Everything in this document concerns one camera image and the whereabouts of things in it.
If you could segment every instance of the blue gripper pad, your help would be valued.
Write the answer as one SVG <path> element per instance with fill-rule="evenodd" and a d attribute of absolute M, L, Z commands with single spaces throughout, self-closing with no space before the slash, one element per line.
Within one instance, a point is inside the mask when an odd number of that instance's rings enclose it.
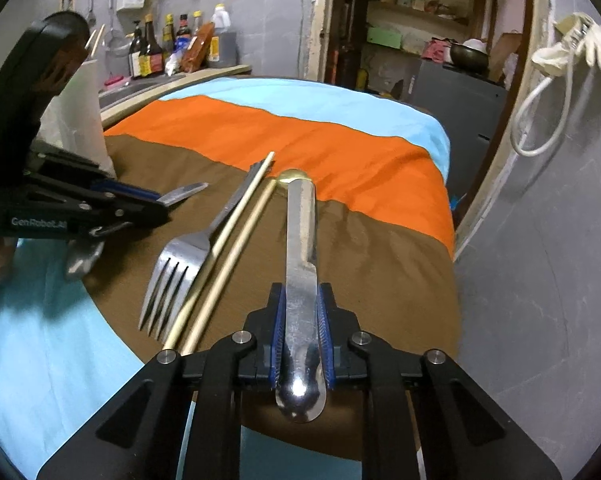
<path fill-rule="evenodd" d="M 327 308 L 323 299 L 322 287 L 319 285 L 319 294 L 316 305 L 319 322 L 319 343 L 321 345 L 321 361 L 325 383 L 331 390 L 336 383 L 336 372 L 334 370 L 334 346 L 329 331 L 329 320 L 327 319 Z M 282 288 L 278 300 L 276 320 L 274 322 L 274 336 L 272 338 L 272 367 L 270 368 L 269 381 L 272 388 L 276 387 L 280 375 L 280 358 L 282 356 L 282 345 L 285 339 L 285 288 Z"/>
<path fill-rule="evenodd" d="M 281 287 L 276 320 L 274 321 L 274 336 L 272 337 L 272 366 L 269 368 L 269 383 L 272 388 L 276 387 L 280 376 L 280 358 L 282 357 L 282 345 L 285 340 L 285 300 L 285 287 Z"/>
<path fill-rule="evenodd" d="M 329 331 L 329 320 L 327 319 L 327 307 L 323 298 L 323 288 L 319 285 L 319 294 L 316 306 L 317 316 L 319 317 L 319 341 L 321 342 L 321 361 L 323 364 L 323 374 L 328 389 L 333 389 L 337 380 L 334 370 L 334 345 Z"/>
<path fill-rule="evenodd" d="M 152 191 L 151 189 L 143 189 L 142 187 L 138 186 L 132 186 L 131 184 L 123 184 L 122 182 L 113 180 L 111 178 L 92 184 L 90 189 L 92 191 L 100 191 L 103 193 L 105 191 L 109 191 L 111 193 L 125 193 L 127 195 L 135 196 L 145 200 L 158 200 L 160 198 L 160 193 L 157 193 L 156 191 Z"/>

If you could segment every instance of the doorway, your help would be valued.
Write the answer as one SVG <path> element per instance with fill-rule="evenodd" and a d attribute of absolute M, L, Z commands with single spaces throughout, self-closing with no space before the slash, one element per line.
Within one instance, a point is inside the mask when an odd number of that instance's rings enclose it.
<path fill-rule="evenodd" d="M 532 0 L 331 0 L 327 7 L 318 80 L 394 99 L 442 124 L 451 143 L 447 189 L 458 225 L 516 101 Z M 432 54 L 441 41 L 472 38 L 489 56 L 482 73 Z"/>

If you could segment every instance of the pink item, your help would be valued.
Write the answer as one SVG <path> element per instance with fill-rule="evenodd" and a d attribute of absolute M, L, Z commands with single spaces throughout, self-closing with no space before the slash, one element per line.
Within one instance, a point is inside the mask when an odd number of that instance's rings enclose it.
<path fill-rule="evenodd" d="M 122 81 L 123 79 L 125 79 L 125 76 L 123 76 L 123 75 L 113 75 L 107 81 L 104 82 L 104 85 L 111 86 L 111 85 L 116 84 L 119 81 Z"/>
<path fill-rule="evenodd" d="M 432 38 L 431 41 L 427 43 L 421 58 L 431 59 L 435 63 L 443 63 L 445 62 L 445 51 L 447 48 L 449 48 L 449 46 L 449 41 L 436 40 L 436 38 Z"/>

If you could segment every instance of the green box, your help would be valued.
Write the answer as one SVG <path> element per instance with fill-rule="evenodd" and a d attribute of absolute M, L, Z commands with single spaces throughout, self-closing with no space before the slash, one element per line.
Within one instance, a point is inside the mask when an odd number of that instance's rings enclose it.
<path fill-rule="evenodd" d="M 370 27 L 367 30 L 367 41 L 379 45 L 401 48 L 402 36 L 400 33 L 386 28 Z"/>

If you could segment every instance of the gray cabinet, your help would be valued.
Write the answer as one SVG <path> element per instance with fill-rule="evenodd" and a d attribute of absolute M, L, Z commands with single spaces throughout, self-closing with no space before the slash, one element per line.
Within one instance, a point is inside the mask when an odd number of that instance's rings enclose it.
<path fill-rule="evenodd" d="M 429 111 L 449 136 L 452 155 L 447 191 L 450 198 L 462 197 L 487 153 L 507 90 L 427 60 L 421 61 L 418 75 L 406 80 L 405 86 L 404 100 Z"/>

